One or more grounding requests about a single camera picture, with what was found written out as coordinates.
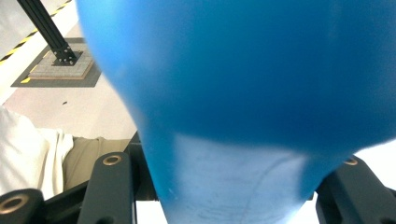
white cloth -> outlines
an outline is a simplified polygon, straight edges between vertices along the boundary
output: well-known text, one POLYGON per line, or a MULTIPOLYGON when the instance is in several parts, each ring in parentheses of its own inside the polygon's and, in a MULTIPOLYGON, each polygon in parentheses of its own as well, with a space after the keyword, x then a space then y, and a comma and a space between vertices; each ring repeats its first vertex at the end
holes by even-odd
POLYGON ((62 164, 73 136, 37 129, 25 116, 0 106, 0 195, 15 189, 40 189, 44 199, 64 190, 62 164))

blue balloon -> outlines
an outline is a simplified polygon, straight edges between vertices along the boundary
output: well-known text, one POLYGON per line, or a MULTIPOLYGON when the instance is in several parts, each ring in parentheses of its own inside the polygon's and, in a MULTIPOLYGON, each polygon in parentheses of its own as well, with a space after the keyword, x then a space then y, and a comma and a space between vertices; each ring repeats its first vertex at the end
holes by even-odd
POLYGON ((396 136, 396 2, 78 1, 169 223, 285 223, 396 136))

black metal frame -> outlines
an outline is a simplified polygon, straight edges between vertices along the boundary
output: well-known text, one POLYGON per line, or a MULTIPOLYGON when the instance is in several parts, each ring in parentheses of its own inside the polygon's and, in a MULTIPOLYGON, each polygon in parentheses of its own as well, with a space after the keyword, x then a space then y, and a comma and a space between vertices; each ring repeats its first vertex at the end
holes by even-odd
MULTIPOLYGON (((357 157, 328 175, 317 189, 320 224, 396 224, 396 191, 385 188, 357 157)), ((44 202, 37 189, 12 191, 0 204, 29 200, 16 211, 1 214, 0 223, 137 223, 135 201, 158 200, 136 134, 124 152, 99 158, 89 182, 44 202)))
POLYGON ((74 52, 69 44, 64 40, 50 14, 44 8, 40 0, 17 0, 27 16, 43 35, 49 44, 53 54, 56 56, 54 65, 74 65, 76 64, 80 52, 74 52))

gray fabric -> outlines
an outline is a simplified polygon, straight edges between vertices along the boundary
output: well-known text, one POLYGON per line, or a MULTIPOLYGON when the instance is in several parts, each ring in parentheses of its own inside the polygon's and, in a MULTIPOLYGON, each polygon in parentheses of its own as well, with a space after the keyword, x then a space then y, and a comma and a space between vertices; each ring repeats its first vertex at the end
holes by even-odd
POLYGON ((74 146, 64 159, 64 190, 90 179, 96 160, 115 151, 123 151, 129 139, 106 140, 103 137, 86 139, 74 137, 74 146))

white fabric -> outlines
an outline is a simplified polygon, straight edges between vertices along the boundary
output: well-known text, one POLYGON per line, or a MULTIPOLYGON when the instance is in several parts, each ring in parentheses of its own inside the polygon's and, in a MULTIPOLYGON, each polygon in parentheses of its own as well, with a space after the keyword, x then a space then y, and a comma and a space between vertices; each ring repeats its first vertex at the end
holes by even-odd
POLYGON ((15 189, 40 189, 44 199, 64 190, 62 163, 73 136, 37 129, 25 116, 0 106, 0 195, 15 189))

